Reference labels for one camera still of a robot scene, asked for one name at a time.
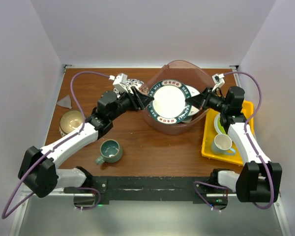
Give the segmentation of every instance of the yellow tray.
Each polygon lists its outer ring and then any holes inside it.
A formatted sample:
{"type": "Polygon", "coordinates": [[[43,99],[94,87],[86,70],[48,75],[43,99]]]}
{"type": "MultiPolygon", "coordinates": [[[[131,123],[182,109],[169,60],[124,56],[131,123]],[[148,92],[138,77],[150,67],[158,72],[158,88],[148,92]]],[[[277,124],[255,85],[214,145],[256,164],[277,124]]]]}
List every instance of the yellow tray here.
{"type": "MultiPolygon", "coordinates": [[[[246,118],[249,118],[254,111],[254,105],[252,102],[244,101],[242,104],[242,112],[246,116],[246,118]]],[[[241,160],[240,154],[238,152],[238,149],[236,145],[233,143],[232,148],[236,150],[236,154],[234,156],[229,155],[215,155],[211,151],[211,143],[214,140],[214,137],[217,135],[217,132],[214,128],[214,119],[216,115],[219,114],[218,112],[210,109],[208,113],[206,114],[206,124],[205,124],[205,131],[202,141],[202,149],[201,154],[204,157],[208,157],[209,159],[216,159],[219,161],[225,161],[232,164],[238,164],[240,166],[243,165],[243,162],[241,160]]],[[[254,134],[254,119],[252,118],[249,121],[250,129],[252,134],[254,134]]]]}

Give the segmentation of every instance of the white plate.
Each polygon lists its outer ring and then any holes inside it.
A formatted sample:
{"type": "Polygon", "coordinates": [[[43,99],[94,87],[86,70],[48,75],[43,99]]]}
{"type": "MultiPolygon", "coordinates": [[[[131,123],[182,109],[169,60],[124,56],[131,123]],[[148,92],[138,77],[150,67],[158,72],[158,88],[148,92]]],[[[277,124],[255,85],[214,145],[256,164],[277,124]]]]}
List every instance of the white plate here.
{"type": "Polygon", "coordinates": [[[151,116],[160,123],[176,124],[190,113],[191,105],[185,100],[191,97],[186,85],[177,80],[163,80],[149,91],[154,101],[148,105],[151,116]]]}
{"type": "Polygon", "coordinates": [[[189,89],[192,97],[200,94],[200,92],[196,90],[194,87],[191,87],[190,85],[186,85],[186,87],[189,89]]]}

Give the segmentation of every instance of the mug handle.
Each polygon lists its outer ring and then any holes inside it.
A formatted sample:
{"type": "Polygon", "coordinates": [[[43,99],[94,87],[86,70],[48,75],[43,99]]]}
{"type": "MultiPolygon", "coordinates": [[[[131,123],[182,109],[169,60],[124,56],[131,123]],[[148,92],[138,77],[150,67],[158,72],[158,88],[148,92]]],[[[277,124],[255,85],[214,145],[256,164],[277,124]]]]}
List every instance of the mug handle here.
{"type": "Polygon", "coordinates": [[[229,155],[229,156],[234,156],[236,154],[236,150],[232,147],[230,149],[228,149],[228,151],[232,151],[232,152],[226,152],[224,154],[229,155]]]}
{"type": "Polygon", "coordinates": [[[101,165],[101,164],[103,164],[105,161],[104,161],[104,158],[102,157],[102,156],[100,156],[100,157],[98,157],[97,159],[96,159],[96,164],[97,165],[101,165]]]}

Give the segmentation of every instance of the white backdrop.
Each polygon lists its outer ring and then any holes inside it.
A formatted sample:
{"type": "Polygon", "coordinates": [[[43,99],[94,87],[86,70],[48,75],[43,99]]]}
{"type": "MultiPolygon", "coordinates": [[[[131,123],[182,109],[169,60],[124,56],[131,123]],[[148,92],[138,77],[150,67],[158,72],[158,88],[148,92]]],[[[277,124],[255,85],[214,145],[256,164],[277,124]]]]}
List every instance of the white backdrop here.
{"type": "Polygon", "coordinates": [[[31,0],[62,63],[238,65],[275,0],[31,0]]]}
{"type": "Polygon", "coordinates": [[[1,213],[24,153],[45,142],[61,67],[31,2],[0,0],[0,236],[13,221],[1,213]]]}
{"type": "MultiPolygon", "coordinates": [[[[283,168],[281,194],[295,235],[295,0],[277,0],[240,70],[255,75],[263,92],[256,117],[258,142],[283,168]]],[[[249,100],[258,94],[242,77],[249,100]]]]}

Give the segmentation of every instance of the beige bowl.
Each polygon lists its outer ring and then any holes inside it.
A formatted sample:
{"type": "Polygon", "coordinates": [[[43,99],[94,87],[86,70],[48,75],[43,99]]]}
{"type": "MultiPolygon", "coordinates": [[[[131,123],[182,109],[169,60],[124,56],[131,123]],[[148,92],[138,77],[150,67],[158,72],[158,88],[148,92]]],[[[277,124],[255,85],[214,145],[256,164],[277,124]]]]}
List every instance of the beige bowl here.
{"type": "Polygon", "coordinates": [[[80,111],[70,110],[62,115],[59,123],[61,136],[76,130],[83,123],[82,114],[80,111]]]}

